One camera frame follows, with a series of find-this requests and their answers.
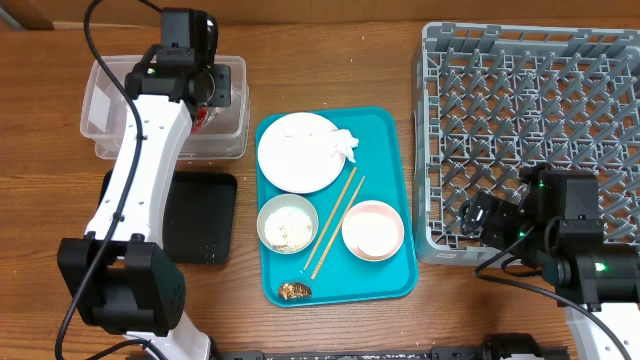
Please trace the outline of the red silver foil wrapper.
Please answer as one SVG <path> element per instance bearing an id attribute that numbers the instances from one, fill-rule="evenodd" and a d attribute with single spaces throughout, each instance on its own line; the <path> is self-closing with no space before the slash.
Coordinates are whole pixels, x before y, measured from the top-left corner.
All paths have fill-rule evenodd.
<path id="1" fill-rule="evenodd" d="M 207 106 L 199 106 L 196 117 L 193 123 L 193 127 L 191 129 L 192 134 L 199 133 L 202 129 L 204 129 L 215 117 L 218 116 L 219 108 L 218 107 L 207 107 Z"/>

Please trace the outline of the white tissue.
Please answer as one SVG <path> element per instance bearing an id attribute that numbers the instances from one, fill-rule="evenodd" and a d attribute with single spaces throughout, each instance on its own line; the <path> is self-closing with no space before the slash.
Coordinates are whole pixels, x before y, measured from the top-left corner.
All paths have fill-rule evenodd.
<path id="1" fill-rule="evenodd" d="M 354 151 L 358 146 L 359 140 L 348 129 L 332 130 L 327 135 L 325 156 L 329 159 L 336 154 L 341 154 L 349 162 L 355 163 Z"/>

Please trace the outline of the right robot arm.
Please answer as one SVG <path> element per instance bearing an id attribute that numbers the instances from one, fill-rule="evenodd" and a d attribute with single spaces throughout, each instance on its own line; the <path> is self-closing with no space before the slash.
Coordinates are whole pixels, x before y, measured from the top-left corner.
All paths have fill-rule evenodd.
<path id="1" fill-rule="evenodd" d="M 461 233 L 498 251 L 474 276 L 554 300 L 580 356 L 638 358 L 639 254 L 606 242 L 597 177 L 547 163 L 519 177 L 518 203 L 478 192 L 461 204 Z"/>

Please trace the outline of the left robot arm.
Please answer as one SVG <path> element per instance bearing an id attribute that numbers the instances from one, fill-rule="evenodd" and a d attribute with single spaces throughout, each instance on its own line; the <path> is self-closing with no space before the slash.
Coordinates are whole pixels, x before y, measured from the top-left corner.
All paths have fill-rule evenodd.
<path id="1" fill-rule="evenodd" d="M 114 86 L 128 110 L 106 191 L 84 235 L 60 242 L 69 315 L 155 359 L 214 359 L 213 338 L 185 312 L 183 273 L 163 249 L 178 155 L 212 107 L 230 104 L 230 71 L 215 63 L 219 27 L 204 11 L 165 7 L 161 40 Z"/>

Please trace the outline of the grey dishwasher rack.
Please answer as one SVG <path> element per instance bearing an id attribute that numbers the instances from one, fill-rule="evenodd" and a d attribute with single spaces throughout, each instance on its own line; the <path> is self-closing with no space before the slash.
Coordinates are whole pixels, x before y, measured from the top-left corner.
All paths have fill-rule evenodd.
<path id="1" fill-rule="evenodd" d="M 594 173 L 610 243 L 639 243 L 639 34 L 432 22 L 412 61 L 416 255 L 474 266 L 492 250 L 460 232 L 477 192 L 518 202 L 522 168 Z"/>

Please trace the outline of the teal plastic tray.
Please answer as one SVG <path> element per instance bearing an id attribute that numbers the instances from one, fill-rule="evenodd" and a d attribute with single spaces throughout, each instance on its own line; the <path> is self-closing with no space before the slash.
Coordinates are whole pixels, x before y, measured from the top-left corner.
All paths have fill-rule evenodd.
<path id="1" fill-rule="evenodd" d="M 256 131 L 258 210 L 260 211 L 260 208 L 268 200 L 277 195 L 295 194 L 309 200 L 315 207 L 319 218 L 319 228 L 314 241 L 298 253 L 289 255 L 275 253 L 267 249 L 260 240 L 262 284 L 266 297 L 278 306 L 296 307 L 407 295 L 417 283 L 418 266 L 402 160 L 393 117 L 380 107 L 332 109 L 309 113 L 329 119 L 338 129 L 348 129 L 359 140 L 359 146 L 354 151 L 356 162 L 351 163 L 346 159 L 341 174 L 322 190 L 309 194 L 296 194 L 280 190 L 271 184 L 259 169 L 257 144 L 266 127 L 287 114 L 272 115 L 260 123 Z M 357 172 L 309 268 L 303 271 L 317 237 L 353 167 L 357 167 Z M 369 262 L 357 258 L 347 249 L 340 230 L 316 279 L 311 280 L 311 275 L 363 176 L 366 176 L 366 179 L 354 205 L 362 201 L 377 200 L 392 206 L 403 220 L 404 242 L 392 258 L 381 262 Z M 278 288 L 286 282 L 306 284 L 311 288 L 312 296 L 289 301 L 280 298 L 277 293 Z"/>

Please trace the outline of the pink bowl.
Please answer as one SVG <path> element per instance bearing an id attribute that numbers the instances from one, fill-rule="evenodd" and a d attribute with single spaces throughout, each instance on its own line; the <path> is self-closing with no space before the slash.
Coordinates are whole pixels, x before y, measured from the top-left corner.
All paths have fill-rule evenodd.
<path id="1" fill-rule="evenodd" d="M 369 262 L 392 258 L 404 242 L 404 223 L 399 213 L 387 203 L 362 201 L 345 215 L 341 235 L 347 249 Z"/>

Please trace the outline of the large white plate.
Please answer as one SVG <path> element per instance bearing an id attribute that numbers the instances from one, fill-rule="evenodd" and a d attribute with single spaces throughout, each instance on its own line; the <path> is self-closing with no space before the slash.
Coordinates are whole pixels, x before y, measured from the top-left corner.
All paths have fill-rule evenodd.
<path id="1" fill-rule="evenodd" d="M 259 169 L 280 190 L 309 194 L 329 186 L 346 156 L 337 149 L 339 129 L 314 113 L 284 115 L 268 125 L 257 144 Z"/>

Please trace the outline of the clear plastic bin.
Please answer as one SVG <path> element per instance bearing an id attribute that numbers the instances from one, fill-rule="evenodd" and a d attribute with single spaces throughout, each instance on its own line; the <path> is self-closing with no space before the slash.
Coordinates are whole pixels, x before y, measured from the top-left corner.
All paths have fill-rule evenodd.
<path id="1" fill-rule="evenodd" d="M 225 55 L 218 55 L 215 62 L 230 67 L 231 105 L 210 110 L 203 127 L 185 141 L 180 160 L 239 159 L 245 153 L 250 123 L 246 62 L 240 56 Z M 80 132 L 95 142 L 98 157 L 117 157 L 127 111 L 126 101 L 99 64 L 94 63 L 85 89 Z"/>

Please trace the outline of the black tray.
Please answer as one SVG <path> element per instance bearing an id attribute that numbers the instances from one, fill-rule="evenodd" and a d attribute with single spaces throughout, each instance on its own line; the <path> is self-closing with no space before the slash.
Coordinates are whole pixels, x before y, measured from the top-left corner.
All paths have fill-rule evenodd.
<path id="1" fill-rule="evenodd" d="M 120 166 L 83 240 L 84 262 L 107 272 L 179 276 L 179 263 L 223 264 L 229 255 L 237 181 L 230 174 L 181 172 L 170 178 Z"/>

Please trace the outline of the grey bowl with rice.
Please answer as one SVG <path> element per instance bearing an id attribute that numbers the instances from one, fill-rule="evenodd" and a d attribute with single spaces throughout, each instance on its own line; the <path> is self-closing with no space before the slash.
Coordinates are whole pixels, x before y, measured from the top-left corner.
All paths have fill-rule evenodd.
<path id="1" fill-rule="evenodd" d="M 306 198 L 281 194 L 268 200 L 257 216 L 257 233 L 262 244 L 278 254 L 295 254 L 315 239 L 319 218 Z"/>

